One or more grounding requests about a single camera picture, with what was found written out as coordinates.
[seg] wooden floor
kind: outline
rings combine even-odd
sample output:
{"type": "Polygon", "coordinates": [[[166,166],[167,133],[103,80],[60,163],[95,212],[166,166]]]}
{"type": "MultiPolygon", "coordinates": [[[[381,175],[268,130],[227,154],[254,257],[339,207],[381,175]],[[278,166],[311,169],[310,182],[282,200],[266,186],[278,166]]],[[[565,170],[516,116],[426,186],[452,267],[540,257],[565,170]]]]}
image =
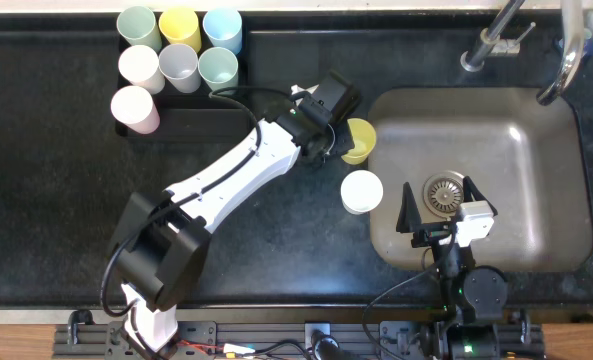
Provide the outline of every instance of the wooden floor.
{"type": "MultiPolygon", "coordinates": [[[[54,325],[0,325],[0,360],[50,359],[54,325]]],[[[547,358],[593,359],[593,324],[544,325],[547,358]]]]}

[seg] faucet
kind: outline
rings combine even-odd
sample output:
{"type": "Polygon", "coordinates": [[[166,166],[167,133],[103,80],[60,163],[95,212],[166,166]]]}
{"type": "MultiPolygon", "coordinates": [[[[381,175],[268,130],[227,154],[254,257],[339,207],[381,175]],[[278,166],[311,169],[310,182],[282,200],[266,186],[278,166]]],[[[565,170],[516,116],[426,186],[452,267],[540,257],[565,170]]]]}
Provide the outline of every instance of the faucet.
{"type": "MultiPolygon", "coordinates": [[[[525,0],[509,0],[503,9],[498,13],[489,28],[481,31],[479,38],[474,44],[474,49],[466,51],[460,58],[460,63],[465,70],[476,72],[483,68],[485,59],[495,53],[516,55],[521,40],[534,28],[532,25],[518,39],[506,41],[503,49],[498,50],[501,45],[500,34],[505,30],[511,18],[523,5],[525,0]]],[[[583,24],[583,7],[581,0],[561,0],[561,12],[563,17],[563,34],[565,45],[563,47],[563,58],[556,78],[551,85],[541,89],[536,95],[536,101],[541,105],[549,105],[558,98],[567,86],[574,79],[580,61],[583,57],[585,46],[585,33],[583,24]]]]}

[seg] sink basin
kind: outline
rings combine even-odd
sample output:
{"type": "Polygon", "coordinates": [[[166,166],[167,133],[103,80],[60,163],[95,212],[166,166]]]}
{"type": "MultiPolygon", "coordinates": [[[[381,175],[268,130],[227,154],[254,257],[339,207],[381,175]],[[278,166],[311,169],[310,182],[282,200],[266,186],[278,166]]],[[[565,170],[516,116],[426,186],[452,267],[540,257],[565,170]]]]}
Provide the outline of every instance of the sink basin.
{"type": "Polygon", "coordinates": [[[396,232],[403,184],[423,222],[444,220],[462,201],[460,175],[498,209],[478,264],[504,271],[570,271],[593,249],[584,165],[573,110],[539,105],[537,89],[396,89],[369,112],[378,143],[369,170],[385,194],[371,212],[371,238],[388,263],[420,269],[424,249],[396,232]]]}

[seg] cup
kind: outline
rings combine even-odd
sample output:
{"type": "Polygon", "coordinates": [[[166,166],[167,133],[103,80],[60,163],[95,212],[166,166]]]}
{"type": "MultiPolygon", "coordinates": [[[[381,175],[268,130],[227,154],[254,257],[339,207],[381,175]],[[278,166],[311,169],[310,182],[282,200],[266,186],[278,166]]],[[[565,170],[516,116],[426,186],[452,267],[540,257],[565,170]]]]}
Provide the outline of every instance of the cup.
{"type": "Polygon", "coordinates": [[[192,8],[178,6],[165,10],[160,16],[158,26],[170,44],[185,44],[196,52],[200,51],[198,16],[192,8]]]}
{"type": "Polygon", "coordinates": [[[116,120],[141,134],[154,132],[160,124],[152,95],[140,86],[118,90],[112,98],[111,110],[116,120]]]}
{"type": "Polygon", "coordinates": [[[203,18],[203,29],[212,45],[238,54],[243,47],[243,19],[229,8],[210,10],[203,18]]]}
{"type": "Polygon", "coordinates": [[[383,199],[383,184],[378,176],[367,170],[347,175],[340,185],[343,206],[354,215],[374,210],[383,199]]]}
{"type": "Polygon", "coordinates": [[[376,130],[363,119],[349,119],[347,123],[349,124],[349,131],[352,133],[352,140],[354,140],[354,148],[341,158],[350,165],[358,165],[365,161],[369,153],[374,150],[376,130]]]}
{"type": "Polygon", "coordinates": [[[172,44],[160,52],[158,58],[160,72],[182,93],[192,93],[200,87],[198,55],[185,44],[172,44]]]}
{"type": "Polygon", "coordinates": [[[198,60],[198,72],[212,90],[238,85],[238,60],[225,48],[205,50],[198,60]]]}
{"type": "Polygon", "coordinates": [[[158,70],[158,55],[149,46],[135,45],[123,51],[118,59],[118,71],[150,94],[158,94],[165,87],[165,78],[158,70]]]}
{"type": "Polygon", "coordinates": [[[156,52],[163,46],[156,27],[156,16],[144,6],[125,9],[116,19],[116,28],[131,45],[149,46],[156,52]]]}

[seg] black tray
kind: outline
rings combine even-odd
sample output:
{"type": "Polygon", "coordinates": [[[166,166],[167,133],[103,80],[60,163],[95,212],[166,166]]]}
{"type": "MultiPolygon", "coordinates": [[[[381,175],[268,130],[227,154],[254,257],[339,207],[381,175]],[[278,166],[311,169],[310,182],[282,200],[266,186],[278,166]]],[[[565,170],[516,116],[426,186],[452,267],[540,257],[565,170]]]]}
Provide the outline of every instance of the black tray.
{"type": "MultiPolygon", "coordinates": [[[[203,14],[199,14],[199,24],[202,25],[203,14]]],[[[198,57],[205,50],[212,47],[209,38],[201,26],[202,46],[198,57]]],[[[161,34],[163,48],[169,45],[165,36],[161,34]]],[[[243,49],[236,56],[238,58],[238,84],[247,84],[247,36],[243,27],[243,49]]],[[[120,37],[118,51],[122,53],[129,47],[129,43],[120,37]]],[[[129,81],[118,75],[118,89],[131,85],[129,81]]],[[[151,134],[143,135],[130,129],[120,121],[115,120],[116,134],[130,140],[144,140],[156,142],[240,142],[250,131],[251,122],[245,113],[228,104],[209,98],[211,89],[201,79],[198,90],[191,94],[182,93],[165,79],[165,87],[155,95],[154,104],[160,116],[158,129],[151,134]]]]}

